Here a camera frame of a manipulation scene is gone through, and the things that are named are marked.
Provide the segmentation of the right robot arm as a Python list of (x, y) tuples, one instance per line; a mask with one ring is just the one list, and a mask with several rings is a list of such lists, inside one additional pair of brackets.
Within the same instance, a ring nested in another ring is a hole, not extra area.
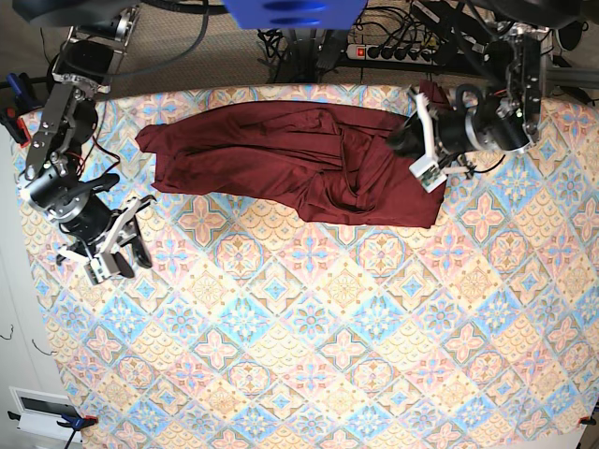
[(85, 166), (82, 146), (97, 142), (95, 98), (109, 91), (138, 18), (139, 7), (132, 6), (108, 21), (70, 28), (51, 67), (54, 84), (18, 179), (22, 199), (73, 239), (58, 249), (56, 262), (83, 265), (93, 285), (134, 277), (121, 252), (124, 247), (131, 249), (136, 265), (153, 265), (137, 214), (154, 196), (134, 197), (123, 208), (111, 209), (99, 194), (114, 187), (119, 175), (108, 168), (90, 181), (80, 178)]

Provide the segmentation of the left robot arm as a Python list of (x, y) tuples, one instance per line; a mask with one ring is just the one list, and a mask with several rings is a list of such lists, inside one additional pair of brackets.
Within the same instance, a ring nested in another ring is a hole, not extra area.
[(387, 138), (395, 155), (411, 159), (409, 170), (428, 193), (453, 174), (468, 179), (478, 174), (471, 152), (523, 153), (539, 138), (543, 40), (549, 29), (513, 21), (484, 24), (490, 41), (475, 55), (457, 16), (451, 25), (458, 48), (488, 85), (459, 85), (452, 109), (433, 105), (428, 94), (411, 93), (415, 113)]

